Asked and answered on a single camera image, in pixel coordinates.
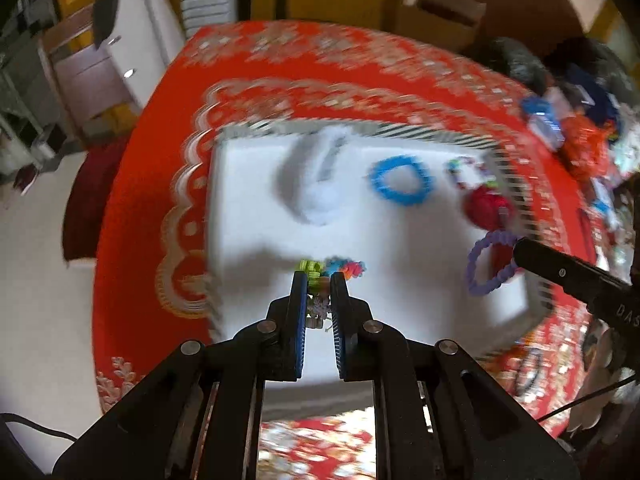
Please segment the red plastic bag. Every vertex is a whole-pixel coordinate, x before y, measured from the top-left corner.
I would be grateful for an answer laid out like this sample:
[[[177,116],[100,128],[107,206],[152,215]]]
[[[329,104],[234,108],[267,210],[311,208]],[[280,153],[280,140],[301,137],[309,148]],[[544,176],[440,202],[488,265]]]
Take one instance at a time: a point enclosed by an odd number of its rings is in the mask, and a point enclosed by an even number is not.
[[[608,137],[616,133],[610,120],[598,127],[585,115],[561,120],[564,143],[561,148],[567,170],[578,182],[604,177],[608,172]]]

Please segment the red floral tablecloth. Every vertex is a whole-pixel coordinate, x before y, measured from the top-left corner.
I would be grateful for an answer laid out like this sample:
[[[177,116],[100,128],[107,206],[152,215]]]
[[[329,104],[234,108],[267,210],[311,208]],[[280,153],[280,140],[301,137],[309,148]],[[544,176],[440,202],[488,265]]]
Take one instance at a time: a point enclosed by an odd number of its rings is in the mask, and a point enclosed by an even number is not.
[[[225,126],[318,120],[321,128],[354,130],[355,122],[380,122],[490,136],[523,181],[539,230],[527,236],[585,257],[585,200],[529,130],[520,107],[526,96],[522,84],[468,58],[386,32],[290,21],[201,29],[145,107],[105,209],[93,299],[104,420],[139,399],[152,370],[185,341],[203,349],[237,333],[216,334],[207,258],[213,156]],[[369,179],[378,196],[403,207],[423,204],[434,188],[412,156],[381,160]],[[331,257],[300,260],[294,273],[302,262],[339,270],[347,288],[364,271],[360,261]],[[582,343],[591,318],[545,283],[553,308],[544,320],[509,348],[475,359],[558,436],[576,427],[582,408]],[[529,348],[541,350],[542,370],[531,392],[514,396],[515,372]]]

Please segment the dark red seat cushion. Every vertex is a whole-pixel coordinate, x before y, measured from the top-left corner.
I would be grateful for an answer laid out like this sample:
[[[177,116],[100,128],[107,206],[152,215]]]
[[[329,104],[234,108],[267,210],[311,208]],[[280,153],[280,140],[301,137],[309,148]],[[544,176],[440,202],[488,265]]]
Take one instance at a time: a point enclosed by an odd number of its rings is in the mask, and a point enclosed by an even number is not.
[[[110,197],[129,136],[90,148],[78,170],[62,225],[62,252],[67,262],[94,260]]]

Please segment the white fluffy scrunchie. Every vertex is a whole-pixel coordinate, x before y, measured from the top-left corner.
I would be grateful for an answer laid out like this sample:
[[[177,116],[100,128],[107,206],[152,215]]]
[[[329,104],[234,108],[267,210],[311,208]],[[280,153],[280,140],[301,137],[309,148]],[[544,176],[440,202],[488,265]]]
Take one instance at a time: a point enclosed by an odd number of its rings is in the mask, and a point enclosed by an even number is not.
[[[296,138],[278,171],[277,189],[297,220],[325,226],[337,218],[348,194],[354,139],[354,130],[346,125]]]

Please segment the wooden chair with coat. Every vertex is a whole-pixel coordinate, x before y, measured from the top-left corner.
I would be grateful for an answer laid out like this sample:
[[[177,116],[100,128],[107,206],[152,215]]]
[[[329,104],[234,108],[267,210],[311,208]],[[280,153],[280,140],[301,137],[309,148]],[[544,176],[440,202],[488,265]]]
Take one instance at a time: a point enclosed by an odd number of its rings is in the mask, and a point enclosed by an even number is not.
[[[54,56],[72,41],[92,31],[92,6],[85,6],[38,38],[44,76],[62,107],[76,138],[85,141],[82,127],[119,105],[134,105],[134,98],[117,73],[106,47],[88,46],[55,61]]]

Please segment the dark blue cap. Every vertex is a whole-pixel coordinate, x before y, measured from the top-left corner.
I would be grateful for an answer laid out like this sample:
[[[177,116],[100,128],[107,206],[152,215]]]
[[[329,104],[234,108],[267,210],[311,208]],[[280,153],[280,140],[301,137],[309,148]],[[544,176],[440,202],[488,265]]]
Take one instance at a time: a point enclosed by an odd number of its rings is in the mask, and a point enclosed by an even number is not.
[[[585,115],[598,127],[612,124],[618,127],[620,112],[610,94],[593,76],[572,64],[567,72],[567,80],[576,87],[582,97]]]

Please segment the red velvet bow clip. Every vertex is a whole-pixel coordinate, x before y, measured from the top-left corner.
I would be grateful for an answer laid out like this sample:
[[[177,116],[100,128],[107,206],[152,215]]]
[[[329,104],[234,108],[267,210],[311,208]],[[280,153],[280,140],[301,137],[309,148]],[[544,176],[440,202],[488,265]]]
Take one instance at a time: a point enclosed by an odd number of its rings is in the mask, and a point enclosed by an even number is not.
[[[482,184],[473,188],[463,199],[463,212],[474,226],[487,232],[507,231],[515,216],[514,208],[507,198]],[[490,248],[491,276],[507,266],[512,258],[512,248],[497,244]]]

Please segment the wooden chair behind table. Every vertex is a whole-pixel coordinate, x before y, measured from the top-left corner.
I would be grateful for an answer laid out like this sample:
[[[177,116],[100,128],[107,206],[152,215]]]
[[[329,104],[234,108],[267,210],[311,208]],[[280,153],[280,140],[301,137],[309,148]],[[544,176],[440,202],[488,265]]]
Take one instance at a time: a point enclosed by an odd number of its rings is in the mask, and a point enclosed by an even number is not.
[[[476,39],[486,4],[475,0],[384,0],[384,32],[461,52]]]

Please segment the round dark wooden tabletop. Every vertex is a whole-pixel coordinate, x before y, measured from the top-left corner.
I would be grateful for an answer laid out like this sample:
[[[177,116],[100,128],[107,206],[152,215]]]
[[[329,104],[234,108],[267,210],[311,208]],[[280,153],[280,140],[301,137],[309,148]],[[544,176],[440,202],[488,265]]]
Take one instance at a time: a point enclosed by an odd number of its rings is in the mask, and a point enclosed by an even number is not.
[[[582,23],[570,0],[474,0],[485,15],[477,39],[511,38],[540,58],[565,40],[581,37]]]

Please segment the striped white jewelry tray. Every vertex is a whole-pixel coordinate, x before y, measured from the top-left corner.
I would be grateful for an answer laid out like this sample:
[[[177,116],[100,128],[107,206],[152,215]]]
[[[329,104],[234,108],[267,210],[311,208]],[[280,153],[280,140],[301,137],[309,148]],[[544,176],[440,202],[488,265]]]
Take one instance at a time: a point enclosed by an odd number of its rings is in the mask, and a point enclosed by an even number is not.
[[[490,136],[355,122],[349,189],[325,226],[299,221],[282,202],[277,174],[296,138],[318,120],[225,126],[216,142],[209,188],[207,258],[216,334],[233,336],[286,295],[300,260],[342,257],[364,265],[348,283],[373,314],[408,338],[451,338],[474,358],[509,348],[552,311],[550,287],[520,273],[484,297],[465,285],[466,260],[483,231],[466,218],[464,192],[495,177],[510,200],[515,233],[537,236],[522,179]],[[434,181],[418,206],[374,192],[370,173],[393,156],[412,156]]]

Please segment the blue tissue pack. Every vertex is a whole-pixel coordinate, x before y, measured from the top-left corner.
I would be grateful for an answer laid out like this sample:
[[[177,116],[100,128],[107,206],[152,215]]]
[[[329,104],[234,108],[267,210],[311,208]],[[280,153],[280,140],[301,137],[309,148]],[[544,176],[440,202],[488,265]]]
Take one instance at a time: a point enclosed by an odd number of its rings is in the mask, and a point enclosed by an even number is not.
[[[540,96],[521,100],[521,112],[529,130],[552,152],[564,144],[565,138],[552,105]]]

